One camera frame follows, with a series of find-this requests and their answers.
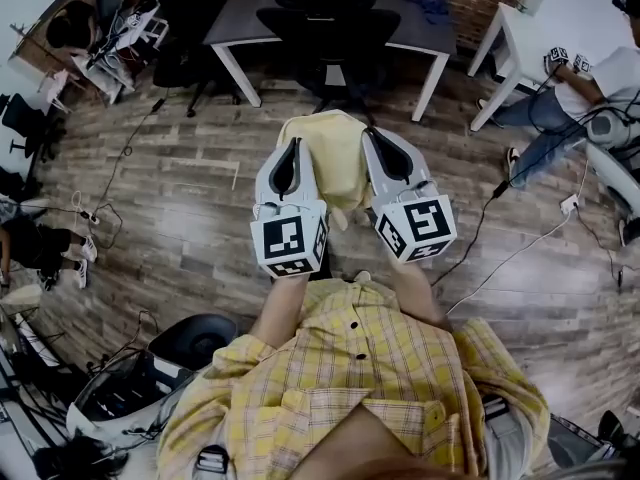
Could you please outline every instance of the electrical outlet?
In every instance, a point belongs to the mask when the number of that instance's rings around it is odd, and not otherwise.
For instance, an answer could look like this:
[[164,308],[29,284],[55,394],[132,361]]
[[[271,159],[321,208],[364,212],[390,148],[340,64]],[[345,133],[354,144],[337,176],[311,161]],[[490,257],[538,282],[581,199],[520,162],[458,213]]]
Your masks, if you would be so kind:
[[560,209],[565,215],[569,215],[575,208],[578,207],[578,196],[571,194],[564,201],[560,203]]

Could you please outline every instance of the wooden floor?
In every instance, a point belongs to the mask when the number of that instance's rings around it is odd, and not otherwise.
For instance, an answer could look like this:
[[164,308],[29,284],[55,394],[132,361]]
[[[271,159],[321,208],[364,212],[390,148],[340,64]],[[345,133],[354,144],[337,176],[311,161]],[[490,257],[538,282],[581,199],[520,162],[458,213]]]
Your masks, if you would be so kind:
[[[440,191],[452,199],[459,238],[425,262],[433,280],[473,237],[482,205],[502,180],[504,149],[525,145],[529,135],[490,125],[470,133],[474,100],[492,83],[455,70],[445,71],[422,123],[411,123],[428,65],[420,56],[407,54],[406,60],[414,68],[398,78],[393,91],[373,96],[370,106],[379,125],[420,148]],[[114,246],[100,251],[87,289],[62,282],[45,294],[33,320],[44,335],[65,332],[53,345],[64,358],[84,366],[115,351],[133,335],[142,309],[155,315],[161,329],[201,312],[230,315],[244,329],[251,324],[270,286],[256,266],[249,232],[255,175],[282,124],[310,113],[316,103],[295,82],[272,76],[251,75],[260,87],[261,108],[233,106],[228,96],[204,98],[198,115],[187,119],[190,93],[176,90],[146,120],[107,197],[124,220]],[[83,207],[93,209],[128,136],[163,95],[145,82],[108,109],[86,100],[76,104],[58,157],[36,170],[52,203],[70,208],[72,194],[80,190]],[[560,223],[559,202],[577,191],[583,170],[584,155],[574,151],[528,190],[511,189],[494,201],[468,261],[436,286],[440,304],[448,308],[471,293],[501,260]],[[592,172],[582,208],[616,265],[640,267],[637,250],[619,252],[615,207]],[[98,235],[108,241],[114,219],[105,212]],[[74,225],[73,214],[50,211],[46,220]],[[380,240],[361,215],[351,220],[345,233],[330,234],[335,274],[349,277],[367,269],[387,282]],[[85,222],[78,221],[77,229],[86,233]],[[624,275],[619,294],[606,252],[574,217],[504,266],[451,318],[486,318],[552,411],[595,430],[605,409],[622,413],[639,384],[639,277],[631,270]],[[142,331],[139,342],[145,343],[154,327],[145,321]]]

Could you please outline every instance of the gray desk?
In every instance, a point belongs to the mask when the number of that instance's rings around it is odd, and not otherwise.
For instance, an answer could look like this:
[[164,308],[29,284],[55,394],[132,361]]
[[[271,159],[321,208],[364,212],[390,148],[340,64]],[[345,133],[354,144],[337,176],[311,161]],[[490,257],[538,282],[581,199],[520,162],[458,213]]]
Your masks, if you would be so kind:
[[[229,74],[254,107],[262,102],[242,68],[229,50],[238,44],[264,43],[280,39],[256,17],[262,7],[277,7],[274,0],[228,0],[204,43],[211,45]],[[376,8],[396,11],[402,18],[387,46],[434,55],[420,98],[412,115],[420,121],[449,55],[456,52],[456,35],[451,24],[431,25],[417,4],[405,0],[377,0]]]

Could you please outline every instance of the white device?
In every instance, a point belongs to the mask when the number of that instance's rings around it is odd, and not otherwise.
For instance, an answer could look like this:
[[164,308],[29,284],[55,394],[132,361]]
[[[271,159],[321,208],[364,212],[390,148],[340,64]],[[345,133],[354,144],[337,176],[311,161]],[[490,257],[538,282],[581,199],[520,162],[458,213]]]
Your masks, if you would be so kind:
[[327,243],[327,203],[318,188],[306,143],[277,148],[256,178],[251,235],[258,264],[274,278],[317,272]]
[[556,46],[555,48],[551,48],[551,50],[549,50],[549,53],[544,56],[543,62],[545,73],[551,76],[551,63],[559,62],[560,64],[569,64],[569,54],[564,48]]
[[591,64],[589,63],[589,60],[581,53],[578,53],[573,61],[573,71],[578,75],[586,75],[591,71]]
[[368,128],[362,135],[375,194],[375,229],[400,262],[441,254],[457,238],[451,204],[424,157],[399,135]]

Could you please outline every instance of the yellow plaid shirt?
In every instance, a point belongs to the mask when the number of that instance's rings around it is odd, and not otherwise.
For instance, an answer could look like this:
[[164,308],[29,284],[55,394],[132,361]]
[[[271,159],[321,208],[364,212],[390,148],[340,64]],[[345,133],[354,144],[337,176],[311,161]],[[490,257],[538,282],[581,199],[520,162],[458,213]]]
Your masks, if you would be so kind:
[[379,284],[313,282],[293,339],[276,350],[242,336],[186,389],[160,440],[159,478],[191,478],[225,418],[238,478],[287,478],[359,404],[414,456],[481,475],[489,393],[527,416],[533,460],[548,432],[546,402],[485,321],[451,335],[402,314]]

